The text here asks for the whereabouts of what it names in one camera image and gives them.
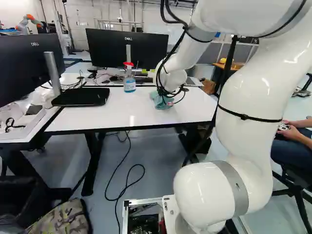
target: chair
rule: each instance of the chair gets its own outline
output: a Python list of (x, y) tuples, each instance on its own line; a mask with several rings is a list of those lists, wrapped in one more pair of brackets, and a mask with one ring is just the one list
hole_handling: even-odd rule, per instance
[(282, 176), (273, 172), (273, 176), (288, 188), (273, 191), (272, 196), (288, 195), (294, 196), (302, 221), (308, 231), (308, 234), (312, 234), (312, 228), (309, 223), (306, 207), (303, 199), (312, 204), (312, 197), (308, 195), (304, 189), (309, 192), (312, 191), (312, 172), (304, 171), (301, 168), (294, 167), (290, 164), (284, 164), (283, 162), (275, 161), (281, 165), (283, 172)]

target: game controller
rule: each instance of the game controller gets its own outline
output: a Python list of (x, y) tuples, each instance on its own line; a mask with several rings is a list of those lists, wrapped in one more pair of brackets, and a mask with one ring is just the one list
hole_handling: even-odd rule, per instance
[(290, 125), (286, 124), (285, 122), (281, 122), (280, 125), (278, 126), (278, 130), (280, 131), (287, 131), (289, 130), (291, 127)]

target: dell logo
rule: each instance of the dell logo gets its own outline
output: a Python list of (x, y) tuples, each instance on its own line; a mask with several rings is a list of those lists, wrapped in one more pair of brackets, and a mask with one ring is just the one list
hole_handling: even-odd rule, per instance
[(32, 42), (31, 46), (39, 46), (39, 43), (38, 42)]

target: computer monitor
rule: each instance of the computer monitor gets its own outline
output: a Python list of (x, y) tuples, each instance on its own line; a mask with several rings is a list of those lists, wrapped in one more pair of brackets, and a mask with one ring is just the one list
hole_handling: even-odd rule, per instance
[(131, 45), (131, 62), (139, 68), (155, 69), (165, 58), (168, 35), (86, 28), (93, 66), (123, 67), (126, 45)]
[(57, 34), (0, 37), (0, 107), (50, 80), (45, 51), (54, 53), (61, 75), (65, 64)]

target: orange table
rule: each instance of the orange table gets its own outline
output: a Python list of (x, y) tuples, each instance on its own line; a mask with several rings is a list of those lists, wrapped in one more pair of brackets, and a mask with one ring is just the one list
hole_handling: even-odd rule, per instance
[[(219, 63), (219, 62), (214, 62), (212, 65), (215, 66), (215, 70), (214, 70), (214, 74), (213, 74), (213, 77), (212, 77), (211, 80), (215, 82), (214, 95), (218, 97), (217, 92), (218, 92), (218, 90), (220, 88), (220, 85), (221, 85), (220, 81), (221, 81), (222, 76), (223, 76), (225, 64)], [(231, 67), (231, 74), (230, 74), (230, 76), (233, 73), (237, 72), (238, 70), (239, 70), (239, 68)]]
[[(215, 67), (219, 67), (219, 68), (221, 68), (222, 70), (224, 70), (224, 66), (225, 66), (225, 64), (223, 64), (223, 63), (219, 63), (219, 62), (214, 62), (213, 63), (213, 66), (215, 66)], [(233, 68), (233, 67), (231, 67), (231, 71), (238, 71), (240, 68)]]

